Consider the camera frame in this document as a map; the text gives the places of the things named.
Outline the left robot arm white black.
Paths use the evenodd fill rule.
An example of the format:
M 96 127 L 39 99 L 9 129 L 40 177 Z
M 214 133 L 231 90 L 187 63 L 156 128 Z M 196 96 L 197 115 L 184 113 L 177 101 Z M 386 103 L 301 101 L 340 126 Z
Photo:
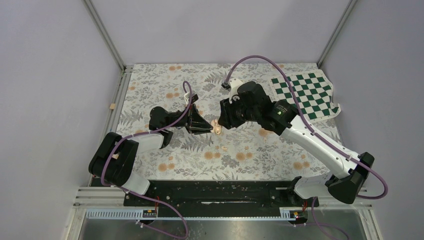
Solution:
M 155 192 L 149 188 L 149 180 L 133 172 L 137 154 L 167 147 L 173 136 L 170 127 L 185 128 L 193 135 L 207 134 L 213 130 L 213 126 L 200 115 L 193 103 L 188 109 L 176 112 L 168 112 L 157 106 L 149 116 L 149 129 L 153 133 L 128 139 L 109 132 L 88 165 L 90 174 L 106 184 L 136 193 L 136 199 L 144 206 L 154 202 Z

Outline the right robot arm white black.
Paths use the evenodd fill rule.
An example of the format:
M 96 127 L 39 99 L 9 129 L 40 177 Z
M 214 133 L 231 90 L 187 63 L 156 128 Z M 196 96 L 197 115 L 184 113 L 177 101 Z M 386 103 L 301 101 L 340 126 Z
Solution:
M 296 177 L 286 193 L 291 205 L 299 206 L 312 197 L 333 197 L 344 204 L 354 203 L 369 175 L 364 166 L 371 168 L 374 163 L 371 154 L 358 154 L 338 144 L 303 120 L 287 101 L 271 101 L 258 83 L 243 83 L 233 78 L 223 87 L 229 90 L 229 97 L 220 101 L 219 125 L 230 130 L 255 122 L 301 146 L 328 168 L 329 172 L 322 175 Z

